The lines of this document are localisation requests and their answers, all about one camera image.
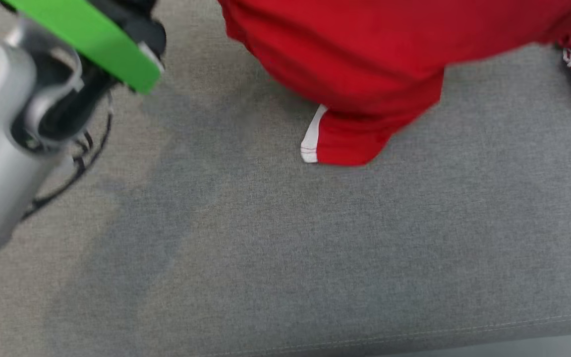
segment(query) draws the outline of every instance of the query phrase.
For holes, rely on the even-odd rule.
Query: black cable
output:
[[[107,115],[107,126],[105,128],[105,134],[103,135],[103,138],[100,142],[100,146],[98,147],[98,150],[93,154],[91,160],[89,161],[89,164],[85,165],[85,161],[83,160],[82,156],[74,158],[74,162],[77,164],[77,170],[76,170],[76,173],[70,179],[70,181],[68,181],[68,183],[66,183],[63,187],[56,190],[55,192],[53,192],[49,196],[34,199],[32,201],[32,208],[23,215],[21,222],[23,222],[23,221],[29,219],[30,217],[36,215],[36,213],[38,213],[43,208],[45,208],[47,205],[49,205],[52,201],[57,199],[57,197],[61,196],[66,191],[70,190],[70,188],[72,188],[72,186],[74,186],[79,180],[81,180],[81,178],[83,176],[85,176],[85,174],[89,171],[89,169],[91,169],[93,167],[93,165],[96,163],[96,161],[98,160],[100,155],[105,150],[105,145],[107,144],[107,141],[109,140],[109,134],[112,131],[113,120],[114,120],[114,112],[112,110],[110,110],[108,115]],[[88,140],[88,143],[90,143],[89,144],[90,147],[93,147],[93,140],[91,140],[91,136],[89,135],[89,133],[86,133],[85,137]]]

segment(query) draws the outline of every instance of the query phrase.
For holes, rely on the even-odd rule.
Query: cable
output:
[[[21,222],[26,221],[30,217],[36,215],[39,211],[41,211],[43,208],[45,208],[50,203],[52,203],[52,201],[54,201],[55,199],[60,197],[62,194],[64,194],[68,190],[70,190],[70,188],[72,188],[72,186],[74,186],[79,180],[81,180],[81,178],[83,176],[85,176],[85,174],[89,171],[89,169],[91,169],[93,167],[93,165],[96,163],[96,161],[98,160],[100,155],[104,152],[105,145],[107,144],[107,141],[109,140],[109,134],[112,131],[112,123],[114,120],[114,98],[113,98],[111,92],[109,92],[107,94],[107,100],[109,102],[109,111],[107,113],[107,124],[105,126],[105,133],[104,133],[103,138],[100,142],[100,145],[98,146],[98,150],[93,154],[93,156],[91,157],[91,160],[89,160],[89,164],[85,165],[85,161],[83,160],[83,158],[86,156],[86,154],[88,154],[88,152],[91,152],[91,149],[94,147],[94,142],[91,138],[91,135],[89,135],[89,133],[86,132],[85,138],[88,142],[89,147],[87,145],[85,145],[83,142],[81,142],[81,140],[75,141],[75,144],[81,146],[81,148],[83,149],[83,153],[81,155],[73,158],[77,169],[76,169],[75,174],[73,174],[72,178],[70,178],[70,181],[68,181],[60,189],[52,192],[50,195],[48,195],[46,197],[36,198],[36,199],[32,200],[32,206],[27,212],[25,212],[25,214],[23,215],[23,218],[21,219]]]

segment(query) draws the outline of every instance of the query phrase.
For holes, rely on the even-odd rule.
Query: gray fabric surface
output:
[[[451,68],[360,169],[304,165],[315,112],[162,1],[168,72],[0,254],[0,357],[357,356],[571,334],[571,78],[525,48]],[[0,34],[10,18],[0,11]]]

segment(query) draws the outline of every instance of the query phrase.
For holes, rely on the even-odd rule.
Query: stitching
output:
[[[221,357],[229,355],[246,355],[247,357],[253,357],[258,355],[278,355],[281,353],[292,353],[292,352],[303,352],[303,351],[315,351],[315,350],[326,350],[335,347],[350,347],[350,346],[363,346],[365,344],[381,344],[388,343],[391,341],[402,341],[412,339],[413,337],[419,337],[420,335],[454,335],[454,334],[474,334],[476,332],[490,332],[497,330],[507,330],[509,328],[522,327],[520,325],[528,324],[533,325],[545,325],[548,323],[559,323],[571,321],[571,314],[551,316],[548,318],[538,318],[529,319],[524,321],[515,321],[508,323],[498,323],[483,326],[474,327],[462,327],[462,328],[450,328],[445,330],[432,330],[424,332],[413,332],[411,334],[398,334],[390,335],[387,337],[367,337],[365,339],[351,339],[342,341],[330,341],[327,343],[315,343],[315,344],[300,344],[295,346],[285,346],[276,348],[267,348],[263,350],[247,350],[247,351],[237,351],[237,352],[224,352],[224,353],[211,353],[207,355],[192,355],[191,357]]]

